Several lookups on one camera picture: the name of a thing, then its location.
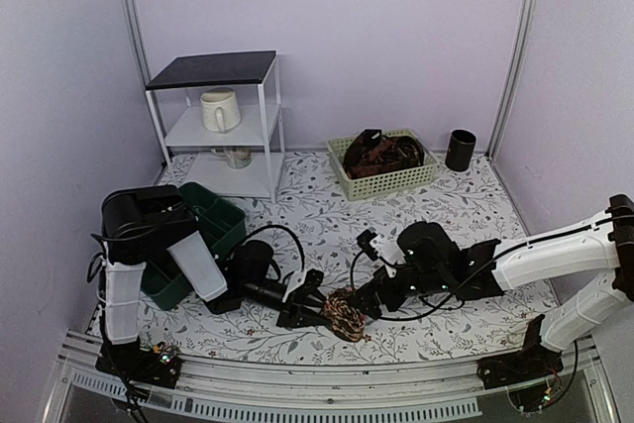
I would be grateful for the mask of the cream floral patterned tie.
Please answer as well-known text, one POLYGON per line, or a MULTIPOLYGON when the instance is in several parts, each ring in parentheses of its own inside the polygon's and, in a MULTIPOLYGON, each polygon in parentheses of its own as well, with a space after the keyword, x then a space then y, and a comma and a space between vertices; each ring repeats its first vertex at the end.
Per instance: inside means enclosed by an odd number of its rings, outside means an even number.
POLYGON ((365 334, 365 315, 352 306, 349 298, 353 295, 349 287, 331 291, 320 310, 320 314, 329 320, 330 331, 339 339, 356 343, 365 334))

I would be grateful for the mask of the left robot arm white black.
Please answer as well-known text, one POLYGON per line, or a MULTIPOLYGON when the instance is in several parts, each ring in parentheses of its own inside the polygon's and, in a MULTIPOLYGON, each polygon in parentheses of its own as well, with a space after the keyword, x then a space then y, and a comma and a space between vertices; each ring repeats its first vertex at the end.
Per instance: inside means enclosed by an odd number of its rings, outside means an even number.
POLYGON ((321 312, 323 274, 301 266, 289 278, 279 272, 272 247, 246 232, 237 206, 196 182, 125 189, 101 207, 104 305, 102 323, 110 363, 126 377, 148 366, 139 338, 140 295, 170 309, 177 290, 194 291, 214 314, 250 299, 278 313, 277 326, 331 326, 321 312))

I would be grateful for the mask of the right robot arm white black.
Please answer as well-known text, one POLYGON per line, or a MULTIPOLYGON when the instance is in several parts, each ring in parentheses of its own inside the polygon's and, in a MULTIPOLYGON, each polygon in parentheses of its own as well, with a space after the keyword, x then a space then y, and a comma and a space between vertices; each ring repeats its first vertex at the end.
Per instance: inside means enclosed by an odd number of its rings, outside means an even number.
POLYGON ((381 268, 353 287, 349 299, 380 318, 406 297, 446 293, 460 301, 501 296, 522 285, 594 270, 596 277, 563 305, 533 318, 512 370, 532 379, 577 338, 633 301, 633 201, 610 197, 606 210, 559 230, 523 240, 492 239, 460 248, 435 222, 405 228, 395 242, 365 231, 362 252, 381 268))

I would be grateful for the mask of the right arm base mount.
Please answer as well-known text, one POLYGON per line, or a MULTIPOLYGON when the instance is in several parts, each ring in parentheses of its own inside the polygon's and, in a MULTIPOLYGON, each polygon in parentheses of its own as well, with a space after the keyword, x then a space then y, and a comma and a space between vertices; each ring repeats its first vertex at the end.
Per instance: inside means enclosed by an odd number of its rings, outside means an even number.
POLYGON ((563 370, 562 352, 552 352, 541 345, 530 344, 519 351, 482 358, 476 375, 485 389, 506 387, 542 378, 536 386, 507 393, 511 405, 520 413, 534 413, 552 406, 564 390, 559 372, 563 370))

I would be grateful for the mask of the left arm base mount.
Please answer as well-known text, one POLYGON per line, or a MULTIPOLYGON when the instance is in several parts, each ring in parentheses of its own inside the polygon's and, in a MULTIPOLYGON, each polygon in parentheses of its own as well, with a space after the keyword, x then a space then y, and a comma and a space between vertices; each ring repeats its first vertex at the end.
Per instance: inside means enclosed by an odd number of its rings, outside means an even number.
POLYGON ((95 368, 125 381, 146 383, 175 389, 180 376, 182 359, 178 346, 159 342, 144 349, 140 341, 125 345, 109 342, 101 346, 95 368))

